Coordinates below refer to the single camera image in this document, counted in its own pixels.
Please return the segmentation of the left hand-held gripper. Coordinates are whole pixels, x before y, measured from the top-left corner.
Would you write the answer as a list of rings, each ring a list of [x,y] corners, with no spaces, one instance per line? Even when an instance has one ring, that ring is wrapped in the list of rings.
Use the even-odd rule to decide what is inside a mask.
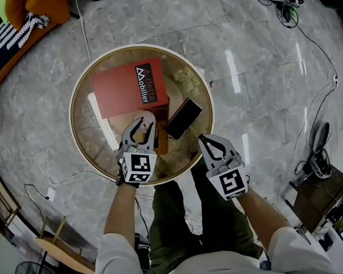
[[[140,117],[129,124],[123,131],[122,139],[117,155],[119,173],[117,175],[118,185],[128,184],[139,188],[140,184],[148,183],[153,175],[157,155],[155,153],[141,153],[139,150],[125,151],[123,145],[134,145],[136,143],[133,136],[138,131],[144,117]],[[143,149],[153,148],[155,140],[155,123],[151,122],[144,140],[139,143]]]

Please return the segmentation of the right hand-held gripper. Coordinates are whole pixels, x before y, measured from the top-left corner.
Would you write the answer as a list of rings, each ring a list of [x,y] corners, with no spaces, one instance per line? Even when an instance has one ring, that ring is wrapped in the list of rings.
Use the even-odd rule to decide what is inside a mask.
[[[198,145],[208,170],[206,176],[224,200],[228,201],[248,192],[243,162],[240,158],[231,158],[236,156],[236,150],[229,140],[213,134],[201,134]],[[221,151],[222,156],[215,157],[211,147]],[[225,163],[217,166],[219,161],[226,159],[228,160]]]

